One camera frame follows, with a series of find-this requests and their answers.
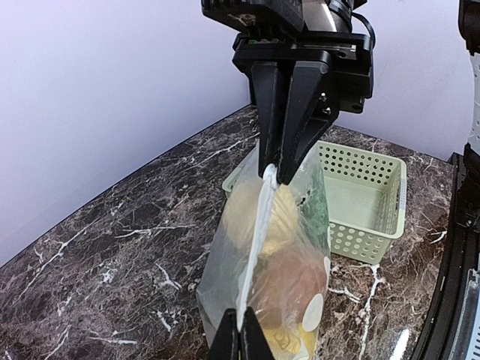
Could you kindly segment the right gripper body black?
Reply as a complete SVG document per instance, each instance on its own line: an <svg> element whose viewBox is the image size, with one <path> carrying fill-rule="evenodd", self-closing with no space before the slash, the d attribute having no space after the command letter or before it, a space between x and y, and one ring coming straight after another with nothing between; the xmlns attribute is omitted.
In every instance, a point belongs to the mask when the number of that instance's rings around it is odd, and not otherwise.
<svg viewBox="0 0 480 360"><path fill-rule="evenodd" d="M371 24L363 1L202 1L202 14L238 32L233 64L250 83L255 62L277 62L290 79L296 62L324 61L334 72L339 113L359 114L374 87Z"/></svg>

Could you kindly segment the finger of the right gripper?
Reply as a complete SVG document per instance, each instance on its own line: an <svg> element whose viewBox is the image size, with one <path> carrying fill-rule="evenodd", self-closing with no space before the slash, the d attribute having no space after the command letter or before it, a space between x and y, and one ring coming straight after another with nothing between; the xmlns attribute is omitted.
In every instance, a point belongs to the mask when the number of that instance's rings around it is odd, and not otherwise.
<svg viewBox="0 0 480 360"><path fill-rule="evenodd" d="M302 161L338 117L339 100L332 66L326 61L298 61L286 102L277 182L288 185Z"/></svg>
<svg viewBox="0 0 480 360"><path fill-rule="evenodd" d="M251 80L259 117L258 176L266 167L279 168L289 79L281 66L272 61L256 61Z"/></svg>

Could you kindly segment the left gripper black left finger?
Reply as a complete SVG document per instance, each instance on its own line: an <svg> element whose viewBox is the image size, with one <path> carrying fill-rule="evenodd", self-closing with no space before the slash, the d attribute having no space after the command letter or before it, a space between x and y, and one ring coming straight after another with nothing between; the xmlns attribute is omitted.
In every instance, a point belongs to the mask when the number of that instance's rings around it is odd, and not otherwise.
<svg viewBox="0 0 480 360"><path fill-rule="evenodd" d="M236 310L224 311L206 357L208 360L239 360L239 331Z"/></svg>

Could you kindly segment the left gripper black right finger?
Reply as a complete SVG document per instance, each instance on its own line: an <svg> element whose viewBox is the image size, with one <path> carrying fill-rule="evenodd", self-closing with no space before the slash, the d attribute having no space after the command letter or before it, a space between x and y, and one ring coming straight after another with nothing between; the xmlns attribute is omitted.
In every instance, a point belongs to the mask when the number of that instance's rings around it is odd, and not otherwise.
<svg viewBox="0 0 480 360"><path fill-rule="evenodd" d="M239 332L241 360L274 360L254 310L247 307Z"/></svg>

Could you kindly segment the yellow lemon toy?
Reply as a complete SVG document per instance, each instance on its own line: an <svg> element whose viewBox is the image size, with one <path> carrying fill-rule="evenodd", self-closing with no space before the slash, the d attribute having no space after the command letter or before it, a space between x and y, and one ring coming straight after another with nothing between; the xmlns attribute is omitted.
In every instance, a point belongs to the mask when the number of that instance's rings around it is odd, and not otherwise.
<svg viewBox="0 0 480 360"><path fill-rule="evenodd" d="M312 359L318 331L305 331L301 324L297 328L265 328L265 339L275 359Z"/></svg>

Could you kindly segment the brown bun toy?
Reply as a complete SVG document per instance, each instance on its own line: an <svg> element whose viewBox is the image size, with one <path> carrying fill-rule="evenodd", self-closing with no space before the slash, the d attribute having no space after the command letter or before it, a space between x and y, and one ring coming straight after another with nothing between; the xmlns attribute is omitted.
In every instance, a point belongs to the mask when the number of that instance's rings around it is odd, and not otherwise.
<svg viewBox="0 0 480 360"><path fill-rule="evenodd" d="M248 300L263 328L288 328L302 321L312 298L326 292L326 259L317 250L286 247L265 260Z"/></svg>

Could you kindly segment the green plastic basket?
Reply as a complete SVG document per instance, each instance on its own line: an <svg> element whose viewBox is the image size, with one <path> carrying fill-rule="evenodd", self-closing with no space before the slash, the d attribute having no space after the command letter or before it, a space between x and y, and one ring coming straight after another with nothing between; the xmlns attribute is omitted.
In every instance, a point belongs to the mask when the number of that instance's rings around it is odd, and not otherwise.
<svg viewBox="0 0 480 360"><path fill-rule="evenodd" d="M223 187L227 200L241 182L262 179L257 175L258 152L251 151L227 177ZM305 235L300 207L308 188L322 178L328 203L329 235L326 249L314 247ZM290 184L286 185L298 207L297 239L284 248L305 252L319 251L377 264L392 241L404 232L407 200L407 168L396 158L376 154L332 142L318 142L304 159ZM237 248L227 237L222 218L214 237L214 252L223 263L243 268L250 250ZM257 264L264 267L271 256L257 255Z"/></svg>

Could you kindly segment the green cucumber toy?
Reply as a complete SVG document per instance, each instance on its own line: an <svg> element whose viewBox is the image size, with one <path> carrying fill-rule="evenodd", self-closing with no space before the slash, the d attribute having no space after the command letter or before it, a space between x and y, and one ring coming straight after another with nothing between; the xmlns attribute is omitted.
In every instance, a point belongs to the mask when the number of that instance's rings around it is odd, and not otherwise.
<svg viewBox="0 0 480 360"><path fill-rule="evenodd" d="M300 207L301 225L308 241L316 248L326 249L329 237L329 210L322 178L307 189L305 201Z"/></svg>

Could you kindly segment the clear polka dot zip bag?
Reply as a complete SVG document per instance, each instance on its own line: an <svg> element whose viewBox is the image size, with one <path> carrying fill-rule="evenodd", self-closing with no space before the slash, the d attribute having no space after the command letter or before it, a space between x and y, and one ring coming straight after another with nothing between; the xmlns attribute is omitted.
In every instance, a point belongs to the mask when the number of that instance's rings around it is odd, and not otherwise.
<svg viewBox="0 0 480 360"><path fill-rule="evenodd" d="M253 150L226 178L226 205L196 290L209 344L226 326L239 294L254 238L263 180ZM265 241L247 296L276 359L312 359L329 285L331 236L320 148L307 153L292 181L274 196Z"/></svg>

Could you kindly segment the cream cauliflower toy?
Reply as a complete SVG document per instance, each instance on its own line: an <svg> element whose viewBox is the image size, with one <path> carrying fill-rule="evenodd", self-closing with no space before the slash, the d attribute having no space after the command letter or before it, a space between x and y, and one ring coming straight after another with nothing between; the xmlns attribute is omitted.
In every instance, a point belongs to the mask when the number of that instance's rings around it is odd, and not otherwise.
<svg viewBox="0 0 480 360"><path fill-rule="evenodd" d="M263 184L260 181L244 181L235 185L226 202L222 215L222 225L227 237L240 249L250 250L257 218L268 220L268 229L261 257L269 257L298 237L299 211L292 191L281 185L275 195L271 210L262 206L257 214L258 199Z"/></svg>

